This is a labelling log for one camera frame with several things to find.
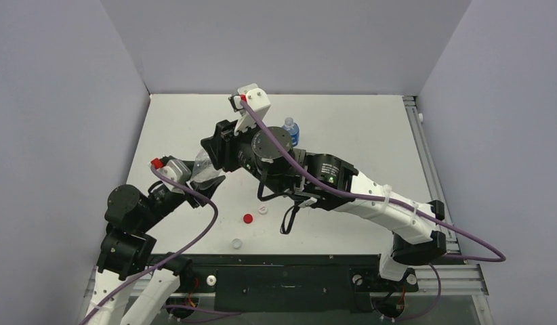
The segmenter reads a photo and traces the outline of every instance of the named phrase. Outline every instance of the gray wall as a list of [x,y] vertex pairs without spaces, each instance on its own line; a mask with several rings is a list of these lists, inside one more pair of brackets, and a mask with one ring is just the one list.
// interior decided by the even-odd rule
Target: gray wall
[[151,93],[416,94],[470,0],[101,0]]
[[557,0],[473,0],[418,104],[496,324],[557,324]]
[[0,1],[0,324],[75,323],[147,105],[99,1]]

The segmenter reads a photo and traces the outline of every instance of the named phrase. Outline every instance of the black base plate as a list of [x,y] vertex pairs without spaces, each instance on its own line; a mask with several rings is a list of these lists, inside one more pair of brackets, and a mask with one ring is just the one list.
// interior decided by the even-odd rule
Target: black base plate
[[[369,293],[397,288],[396,282],[378,276],[379,255],[185,256],[192,259],[199,279],[195,292],[216,292],[215,310],[220,311],[358,312],[365,308],[357,304],[370,304]],[[356,274],[365,282],[355,288],[352,277]],[[215,286],[206,283],[210,275],[217,277]],[[406,284],[405,289],[415,292],[418,286]]]

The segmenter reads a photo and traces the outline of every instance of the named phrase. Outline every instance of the robotic arm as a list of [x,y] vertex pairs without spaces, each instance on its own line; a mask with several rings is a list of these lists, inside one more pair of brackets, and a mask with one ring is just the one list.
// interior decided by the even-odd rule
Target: robotic arm
[[[283,151],[299,167],[295,168],[292,161],[277,150],[273,139],[256,125],[242,105],[243,102],[248,103],[262,118],[270,108],[266,93],[252,84],[240,88],[229,100],[233,109],[241,114],[240,119],[217,123],[213,136],[201,140],[201,145],[215,169],[233,172],[243,168],[258,179],[259,200],[286,196],[294,201],[291,221],[287,229],[283,221],[282,233],[290,232],[296,213],[304,208],[345,212],[379,224],[394,233],[392,248],[381,256],[379,264],[380,276],[391,281],[403,280],[409,265],[425,265],[446,253],[445,235],[431,221],[421,219],[416,213],[423,211],[443,220],[443,203],[408,200],[394,193],[390,186],[375,183],[353,165],[336,156],[293,148],[291,137],[284,129],[269,127],[273,138],[278,140]],[[183,186],[190,186],[208,198],[213,196],[224,180],[224,176],[220,176],[203,183],[188,184],[194,163],[170,156],[154,159],[151,164],[164,176]],[[375,195],[385,200],[373,202],[333,194],[326,191],[324,186],[317,186],[309,181],[305,177],[309,174],[324,186],[342,191],[343,194]],[[265,187],[272,191],[271,195],[263,196]],[[192,276],[192,263],[189,259],[178,256],[156,270],[149,285],[124,316],[135,282],[110,298],[103,307],[97,307],[107,293],[144,270],[156,242],[146,232],[184,202],[193,208],[205,205],[162,181],[154,183],[148,189],[148,195],[130,185],[119,186],[111,192],[105,214],[108,226],[101,244],[96,285],[87,314],[93,308],[100,310],[87,324],[150,324],[171,293],[188,282]],[[397,202],[414,207],[414,212]]]
[[[309,182],[277,150],[275,144],[245,112],[241,102],[247,102],[261,118],[270,107],[266,93],[256,84],[240,88],[229,98],[231,106],[240,112],[237,121],[221,121],[212,137],[201,140],[216,169],[233,172],[243,168],[256,177],[260,184],[257,197],[265,201],[287,196],[295,203],[291,222],[299,209],[334,210],[358,215],[394,233],[392,249],[383,255],[381,277],[399,281],[408,265],[425,265],[446,253],[446,236],[431,221],[420,218],[416,211],[425,212],[439,220],[445,217],[440,201],[420,203],[392,191],[388,185],[377,184],[350,163],[330,154],[315,154],[293,148],[291,137],[280,127],[269,127],[272,135],[296,163],[326,186],[353,194],[384,197],[373,202],[338,196]],[[264,187],[273,194],[263,196]],[[394,202],[415,207],[412,212]]]

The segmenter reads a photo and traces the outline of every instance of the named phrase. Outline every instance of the screw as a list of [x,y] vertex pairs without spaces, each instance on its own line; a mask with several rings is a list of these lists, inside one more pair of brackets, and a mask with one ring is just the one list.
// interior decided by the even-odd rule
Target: screw
[[360,274],[356,274],[355,276],[352,277],[352,283],[360,286],[363,283],[363,277],[360,276]]
[[215,276],[207,276],[207,284],[209,286],[214,286],[217,283],[217,278]]

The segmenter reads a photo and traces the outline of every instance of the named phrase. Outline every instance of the plastic bag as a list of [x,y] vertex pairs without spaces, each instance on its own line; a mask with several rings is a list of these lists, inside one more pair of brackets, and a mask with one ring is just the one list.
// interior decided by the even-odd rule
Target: plastic bag
[[220,170],[213,167],[213,162],[211,162],[209,154],[205,149],[201,149],[194,159],[190,180],[196,183],[203,183],[204,181],[217,177],[220,173]]

